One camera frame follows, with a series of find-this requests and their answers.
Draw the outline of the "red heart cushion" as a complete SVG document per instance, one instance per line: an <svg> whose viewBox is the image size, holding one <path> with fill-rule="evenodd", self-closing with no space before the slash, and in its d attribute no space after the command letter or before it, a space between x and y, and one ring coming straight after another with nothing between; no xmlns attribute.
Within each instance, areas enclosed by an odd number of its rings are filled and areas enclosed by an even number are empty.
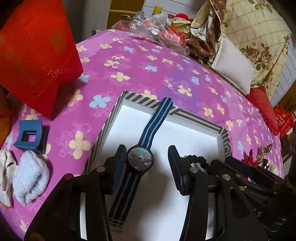
<svg viewBox="0 0 296 241"><path fill-rule="evenodd" d="M273 106L267 97L265 89L261 87L251 88L250 93L247 95L247 100L252 103L254 107L259 109L259 112L261 113L270 131L275 136L278 135L280 133L280 129L278 127Z"/></svg>

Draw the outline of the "floral beige quilt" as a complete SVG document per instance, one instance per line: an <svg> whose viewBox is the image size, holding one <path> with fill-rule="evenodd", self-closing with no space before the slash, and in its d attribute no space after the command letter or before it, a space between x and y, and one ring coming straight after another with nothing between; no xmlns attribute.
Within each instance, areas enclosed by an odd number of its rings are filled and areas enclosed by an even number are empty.
<svg viewBox="0 0 296 241"><path fill-rule="evenodd" d="M190 55L211 64L225 35L254 64L250 86L272 97L292 35L269 1L205 1L190 26Z"/></svg>

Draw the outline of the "white rolled sock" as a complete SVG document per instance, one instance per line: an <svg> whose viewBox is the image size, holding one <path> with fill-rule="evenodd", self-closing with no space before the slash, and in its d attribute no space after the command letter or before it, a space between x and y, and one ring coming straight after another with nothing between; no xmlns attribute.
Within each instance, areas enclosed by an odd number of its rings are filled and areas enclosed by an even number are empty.
<svg viewBox="0 0 296 241"><path fill-rule="evenodd" d="M14 196L23 206L37 199L47 187L50 177L46 163L33 151L25 151L13 180Z"/></svg>

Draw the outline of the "santa plush toy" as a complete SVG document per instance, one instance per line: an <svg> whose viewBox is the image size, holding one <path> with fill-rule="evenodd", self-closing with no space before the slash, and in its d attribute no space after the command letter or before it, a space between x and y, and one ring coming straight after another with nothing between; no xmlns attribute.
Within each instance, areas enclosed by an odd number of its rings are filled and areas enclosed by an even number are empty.
<svg viewBox="0 0 296 241"><path fill-rule="evenodd" d="M188 29L194 20L193 18L189 18L187 15L181 13L176 15L168 14L168 18L171 26L179 30Z"/></svg>

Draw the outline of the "blue striped strap wristwatch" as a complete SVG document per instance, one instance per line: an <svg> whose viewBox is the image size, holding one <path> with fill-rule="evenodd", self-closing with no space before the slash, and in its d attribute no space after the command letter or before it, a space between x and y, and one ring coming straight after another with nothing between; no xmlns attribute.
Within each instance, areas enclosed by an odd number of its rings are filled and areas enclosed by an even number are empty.
<svg viewBox="0 0 296 241"><path fill-rule="evenodd" d="M163 98L145 126L138 144L131 147L126 154L125 174L108 215L109 224L116 232L119 232L125 224L141 177L154 164L154 155L151 151L152 141L172 106L171 98Z"/></svg>

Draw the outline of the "white small pillow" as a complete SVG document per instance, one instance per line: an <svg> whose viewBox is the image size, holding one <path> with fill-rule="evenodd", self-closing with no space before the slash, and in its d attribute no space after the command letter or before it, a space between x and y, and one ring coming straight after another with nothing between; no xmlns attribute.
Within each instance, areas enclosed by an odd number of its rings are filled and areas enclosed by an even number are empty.
<svg viewBox="0 0 296 241"><path fill-rule="evenodd" d="M222 75L244 95L250 93L254 64L223 34L211 68Z"/></svg>

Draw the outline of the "red satin bow clip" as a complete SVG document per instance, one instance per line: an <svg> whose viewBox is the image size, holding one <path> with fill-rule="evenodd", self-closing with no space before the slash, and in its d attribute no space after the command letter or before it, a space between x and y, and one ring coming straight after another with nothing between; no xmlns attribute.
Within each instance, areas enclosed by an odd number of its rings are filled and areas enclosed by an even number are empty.
<svg viewBox="0 0 296 241"><path fill-rule="evenodd" d="M253 159L253 150L252 149L249 150L248 154L246 152L243 153L243 159L241 160L241 162L245 165L248 165L248 166L253 166L253 167L259 166L259 162L257 162L256 160Z"/></svg>

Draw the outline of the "blue square hair claw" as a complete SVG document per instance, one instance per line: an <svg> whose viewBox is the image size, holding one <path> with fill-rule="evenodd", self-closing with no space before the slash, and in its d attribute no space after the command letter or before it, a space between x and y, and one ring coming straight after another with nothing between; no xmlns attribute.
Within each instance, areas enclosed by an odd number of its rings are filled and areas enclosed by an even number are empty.
<svg viewBox="0 0 296 241"><path fill-rule="evenodd" d="M46 154L49 126L44 126L41 120L20 120L18 127L19 134L14 147L22 151Z"/></svg>

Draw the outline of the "leopard ribbon brown scrunchie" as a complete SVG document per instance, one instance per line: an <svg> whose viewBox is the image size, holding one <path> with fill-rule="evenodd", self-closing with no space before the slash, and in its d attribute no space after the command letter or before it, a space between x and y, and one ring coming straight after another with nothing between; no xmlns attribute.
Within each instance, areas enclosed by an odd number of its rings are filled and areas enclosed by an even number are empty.
<svg viewBox="0 0 296 241"><path fill-rule="evenodd" d="M272 147L272 144L262 146L256 155L256 161L258 165L266 171L270 171L270 161L267 160L266 155L270 153Z"/></svg>

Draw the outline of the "beige knit glove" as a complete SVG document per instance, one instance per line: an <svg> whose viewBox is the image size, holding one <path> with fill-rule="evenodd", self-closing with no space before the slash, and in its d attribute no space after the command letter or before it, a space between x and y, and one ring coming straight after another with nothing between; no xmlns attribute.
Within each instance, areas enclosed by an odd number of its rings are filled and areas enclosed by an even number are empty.
<svg viewBox="0 0 296 241"><path fill-rule="evenodd" d="M1 205L5 208L11 208L11 187L17 173L18 166L12 153L6 149L1 150L0 162Z"/></svg>

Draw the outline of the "striped white tray box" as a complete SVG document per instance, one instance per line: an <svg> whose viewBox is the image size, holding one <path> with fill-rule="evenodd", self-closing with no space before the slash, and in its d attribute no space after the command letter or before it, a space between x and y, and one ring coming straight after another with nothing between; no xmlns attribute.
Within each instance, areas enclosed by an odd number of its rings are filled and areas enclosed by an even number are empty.
<svg viewBox="0 0 296 241"><path fill-rule="evenodd" d="M90 172L115 154L119 145L138 143L159 101L125 91L109 114L86 163ZM176 189L168 161L168 147L180 156L196 155L207 162L231 155L227 130L176 106L152 141L154 165L141 178L132 207L114 240L179 240L189 199Z"/></svg>

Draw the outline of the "red paper bag right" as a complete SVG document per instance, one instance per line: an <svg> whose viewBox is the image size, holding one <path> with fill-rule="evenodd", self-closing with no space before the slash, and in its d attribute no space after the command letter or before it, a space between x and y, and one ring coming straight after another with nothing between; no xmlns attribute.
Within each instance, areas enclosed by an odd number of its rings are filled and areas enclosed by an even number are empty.
<svg viewBox="0 0 296 241"><path fill-rule="evenodd" d="M286 111L283 106L278 105L274 112L278 122L278 128L280 130L280 138L283 138L294 126L295 118L293 111Z"/></svg>

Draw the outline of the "pink floral bedsheet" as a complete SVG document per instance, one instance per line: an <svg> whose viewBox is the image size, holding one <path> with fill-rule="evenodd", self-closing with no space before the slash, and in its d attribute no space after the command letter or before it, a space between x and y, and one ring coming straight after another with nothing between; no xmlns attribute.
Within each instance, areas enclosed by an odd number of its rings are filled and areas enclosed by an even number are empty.
<svg viewBox="0 0 296 241"><path fill-rule="evenodd" d="M279 137L266 126L259 110L226 80L169 48L135 34L106 30L77 44L82 75L61 92L54 120L22 104L19 120L40 119L50 127L45 159L53 166L47 190L28 206L15 202L1 213L17 237L65 173L81 174L96 156L93 145L120 94L135 92L145 103L168 96L174 105L224 127L232 154L272 145L267 159L283 176Z"/></svg>

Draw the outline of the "clear plastic bag pile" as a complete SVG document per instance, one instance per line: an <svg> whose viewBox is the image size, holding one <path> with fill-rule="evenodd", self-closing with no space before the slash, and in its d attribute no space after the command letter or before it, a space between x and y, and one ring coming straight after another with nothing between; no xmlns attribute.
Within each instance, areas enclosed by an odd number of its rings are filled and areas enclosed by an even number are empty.
<svg viewBox="0 0 296 241"><path fill-rule="evenodd" d="M111 28L155 40L185 56L190 52L186 44L186 33L174 28L173 20L165 14L150 16L139 11L129 20L119 20Z"/></svg>

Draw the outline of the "red gift bag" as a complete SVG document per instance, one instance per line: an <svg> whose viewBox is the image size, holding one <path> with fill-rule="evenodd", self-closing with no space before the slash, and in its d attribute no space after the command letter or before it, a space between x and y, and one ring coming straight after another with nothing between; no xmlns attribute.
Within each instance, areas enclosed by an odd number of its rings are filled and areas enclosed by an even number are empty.
<svg viewBox="0 0 296 241"><path fill-rule="evenodd" d="M22 1L1 29L1 86L52 119L59 89L83 67L62 1Z"/></svg>

